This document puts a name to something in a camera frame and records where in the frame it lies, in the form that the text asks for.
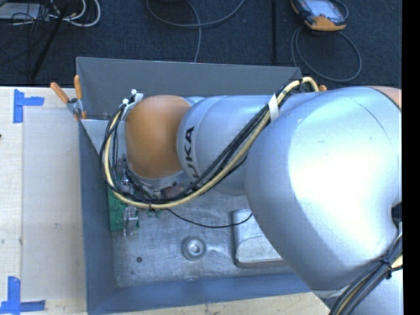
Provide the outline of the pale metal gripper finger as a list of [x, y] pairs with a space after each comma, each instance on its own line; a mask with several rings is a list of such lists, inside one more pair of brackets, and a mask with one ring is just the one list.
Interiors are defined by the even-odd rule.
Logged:
[[136, 207], [128, 206], [123, 213], [123, 235], [132, 236], [138, 228], [138, 211]]

